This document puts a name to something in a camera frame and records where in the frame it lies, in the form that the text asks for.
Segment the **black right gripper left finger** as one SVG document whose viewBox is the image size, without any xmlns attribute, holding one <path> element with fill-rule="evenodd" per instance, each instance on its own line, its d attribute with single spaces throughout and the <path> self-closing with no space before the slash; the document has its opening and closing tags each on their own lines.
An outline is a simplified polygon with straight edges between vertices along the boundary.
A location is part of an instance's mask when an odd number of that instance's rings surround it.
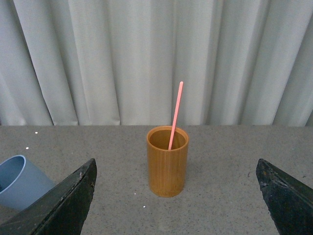
<svg viewBox="0 0 313 235">
<path fill-rule="evenodd" d="M 2 235 L 79 235 L 87 218 L 97 177 L 87 161 L 25 210 L 1 224 Z"/>
</svg>

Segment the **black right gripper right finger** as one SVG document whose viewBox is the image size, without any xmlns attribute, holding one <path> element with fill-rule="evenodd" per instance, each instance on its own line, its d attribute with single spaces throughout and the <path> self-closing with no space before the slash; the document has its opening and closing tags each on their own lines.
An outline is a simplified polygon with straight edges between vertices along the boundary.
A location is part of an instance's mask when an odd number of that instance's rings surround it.
<svg viewBox="0 0 313 235">
<path fill-rule="evenodd" d="M 264 159 L 258 161 L 256 176 L 278 233 L 311 235 L 313 189 Z"/>
</svg>

